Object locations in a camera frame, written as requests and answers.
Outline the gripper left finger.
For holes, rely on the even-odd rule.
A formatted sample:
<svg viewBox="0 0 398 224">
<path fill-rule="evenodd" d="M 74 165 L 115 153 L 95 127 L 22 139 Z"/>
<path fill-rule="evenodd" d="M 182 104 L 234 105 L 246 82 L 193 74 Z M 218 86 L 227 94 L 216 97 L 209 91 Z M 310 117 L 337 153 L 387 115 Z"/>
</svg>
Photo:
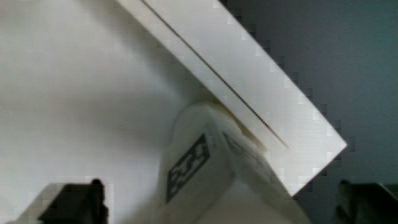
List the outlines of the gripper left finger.
<svg viewBox="0 0 398 224">
<path fill-rule="evenodd" d="M 37 218 L 42 224 L 108 224 L 104 185 L 99 179 L 88 184 L 67 184 Z"/>
</svg>

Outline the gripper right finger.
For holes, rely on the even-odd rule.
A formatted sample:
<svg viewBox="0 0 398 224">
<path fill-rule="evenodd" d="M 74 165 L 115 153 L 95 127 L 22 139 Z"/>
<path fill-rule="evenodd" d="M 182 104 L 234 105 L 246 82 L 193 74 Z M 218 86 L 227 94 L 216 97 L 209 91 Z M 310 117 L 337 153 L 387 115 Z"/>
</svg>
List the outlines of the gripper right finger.
<svg viewBox="0 0 398 224">
<path fill-rule="evenodd" d="M 398 224 L 398 184 L 339 182 L 333 224 Z"/>
</svg>

